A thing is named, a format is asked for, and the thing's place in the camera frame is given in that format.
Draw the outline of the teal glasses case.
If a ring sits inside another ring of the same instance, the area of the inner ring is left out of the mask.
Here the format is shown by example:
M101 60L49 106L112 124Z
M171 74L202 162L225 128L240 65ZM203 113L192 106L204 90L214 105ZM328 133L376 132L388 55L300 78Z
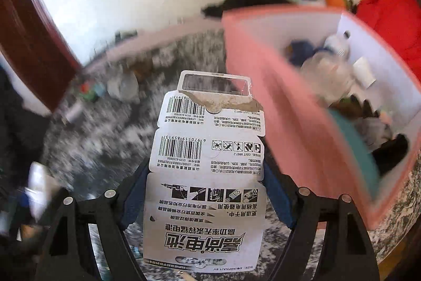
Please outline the teal glasses case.
M370 200L374 200L380 187L380 172L371 152L351 121L341 116L338 111L329 110L328 112L333 117L340 132L350 146L358 165L361 179L364 181L364 185L370 195Z

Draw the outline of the white yarn ball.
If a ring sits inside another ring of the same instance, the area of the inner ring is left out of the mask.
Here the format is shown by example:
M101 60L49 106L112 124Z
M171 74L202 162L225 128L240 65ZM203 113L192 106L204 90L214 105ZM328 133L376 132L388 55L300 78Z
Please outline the white yarn ball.
M331 51L343 59L348 59L350 55L350 46L348 40L338 34L328 36L323 44L323 48Z

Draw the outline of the small white tube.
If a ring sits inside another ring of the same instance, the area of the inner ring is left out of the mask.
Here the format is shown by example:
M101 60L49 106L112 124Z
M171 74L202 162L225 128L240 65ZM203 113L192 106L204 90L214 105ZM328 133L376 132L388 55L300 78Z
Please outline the small white tube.
M66 112L63 114L63 119L66 123L74 123L83 113L83 101L76 101Z

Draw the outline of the black glove with grey stripe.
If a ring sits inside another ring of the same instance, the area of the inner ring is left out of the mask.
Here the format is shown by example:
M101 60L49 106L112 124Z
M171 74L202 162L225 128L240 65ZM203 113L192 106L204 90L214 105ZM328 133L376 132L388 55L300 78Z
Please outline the black glove with grey stripe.
M383 143L373 150L372 157L378 167L380 176L390 172L407 155L409 142L406 135L398 134L393 140Z

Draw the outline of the dark red wooden door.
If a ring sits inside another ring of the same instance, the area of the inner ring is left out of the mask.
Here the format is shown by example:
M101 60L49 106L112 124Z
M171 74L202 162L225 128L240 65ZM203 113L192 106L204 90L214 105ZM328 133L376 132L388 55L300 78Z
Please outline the dark red wooden door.
M81 69L41 0L1 0L1 51L50 111Z

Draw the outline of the blue figurine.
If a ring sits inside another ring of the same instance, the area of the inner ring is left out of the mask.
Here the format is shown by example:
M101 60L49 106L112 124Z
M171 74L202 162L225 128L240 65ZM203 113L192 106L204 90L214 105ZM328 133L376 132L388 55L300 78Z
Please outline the blue figurine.
M293 66L301 67L318 51L319 47L314 47L308 40L294 40L286 47L286 56Z

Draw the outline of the pastel rainbow clear pouch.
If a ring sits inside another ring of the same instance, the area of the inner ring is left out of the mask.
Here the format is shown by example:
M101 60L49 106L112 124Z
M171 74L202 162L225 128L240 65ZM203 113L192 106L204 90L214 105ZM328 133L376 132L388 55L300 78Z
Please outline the pastel rainbow clear pouch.
M341 57L319 51L300 68L301 76L317 97L328 105L349 94L354 84L351 66Z

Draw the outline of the white battery card pack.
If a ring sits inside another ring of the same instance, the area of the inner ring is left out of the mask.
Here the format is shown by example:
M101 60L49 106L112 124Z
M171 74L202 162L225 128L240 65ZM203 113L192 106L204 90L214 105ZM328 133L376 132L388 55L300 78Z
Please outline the white battery card pack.
M165 94L143 209L146 263L255 269L263 239L265 116L245 76L183 71Z

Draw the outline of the red backpack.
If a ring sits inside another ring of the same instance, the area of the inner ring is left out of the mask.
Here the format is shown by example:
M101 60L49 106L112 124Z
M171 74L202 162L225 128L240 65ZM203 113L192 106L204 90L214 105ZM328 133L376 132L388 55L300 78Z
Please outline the red backpack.
M420 77L420 6L417 0L362 0L356 16L380 35Z

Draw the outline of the black glove with green stitching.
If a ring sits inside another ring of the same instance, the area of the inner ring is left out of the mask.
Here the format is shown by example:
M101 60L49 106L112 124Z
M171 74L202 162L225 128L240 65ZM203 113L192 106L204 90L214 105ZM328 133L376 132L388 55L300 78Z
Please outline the black glove with green stitching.
M355 95L342 98L339 101L332 103L330 108L337 111L339 114L341 114L341 116L349 120L380 117L380 113L373 110L370 101L365 99L361 103Z

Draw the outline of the grey cup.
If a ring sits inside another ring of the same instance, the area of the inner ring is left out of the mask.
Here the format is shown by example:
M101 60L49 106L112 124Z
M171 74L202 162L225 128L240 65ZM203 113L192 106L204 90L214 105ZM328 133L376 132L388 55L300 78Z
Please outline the grey cup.
M138 80L133 72L126 72L112 77L107 82L107 91L110 97L122 102L138 99Z

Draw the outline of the white small cup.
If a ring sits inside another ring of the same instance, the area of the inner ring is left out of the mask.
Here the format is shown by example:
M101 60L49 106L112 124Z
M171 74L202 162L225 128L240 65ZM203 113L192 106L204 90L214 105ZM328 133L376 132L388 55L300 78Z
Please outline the white small cup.
M376 81L369 61L364 56L353 63L353 73L357 81L364 88L369 88Z

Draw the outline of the colourful small toy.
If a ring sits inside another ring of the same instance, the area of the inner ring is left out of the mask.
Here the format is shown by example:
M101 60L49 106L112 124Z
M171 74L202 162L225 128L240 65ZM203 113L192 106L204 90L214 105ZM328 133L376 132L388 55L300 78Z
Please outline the colourful small toy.
M106 92L102 83L85 82L79 88L79 96L85 101L95 103Z

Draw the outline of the pink storage box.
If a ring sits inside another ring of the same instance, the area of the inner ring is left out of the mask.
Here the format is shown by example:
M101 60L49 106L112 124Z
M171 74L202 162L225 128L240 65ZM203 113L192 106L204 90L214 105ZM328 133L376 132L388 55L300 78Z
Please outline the pink storage box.
M347 11L314 6L256 6L224 13L226 69L251 79L265 112L265 138L280 170L297 185L355 201L365 225L375 229L393 207L420 150L420 82L375 31ZM405 158L371 195L356 151L282 50L295 39L320 45L333 33L350 35L350 60L366 58L375 82L363 96L392 116L407 136Z

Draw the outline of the grey rectangular case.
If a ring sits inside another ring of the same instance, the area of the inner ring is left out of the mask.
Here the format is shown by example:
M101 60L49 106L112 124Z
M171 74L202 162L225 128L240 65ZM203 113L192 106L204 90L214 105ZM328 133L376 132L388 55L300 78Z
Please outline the grey rectangular case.
M393 139L390 126L383 123L380 118L358 118L353 121L353 126L370 152Z

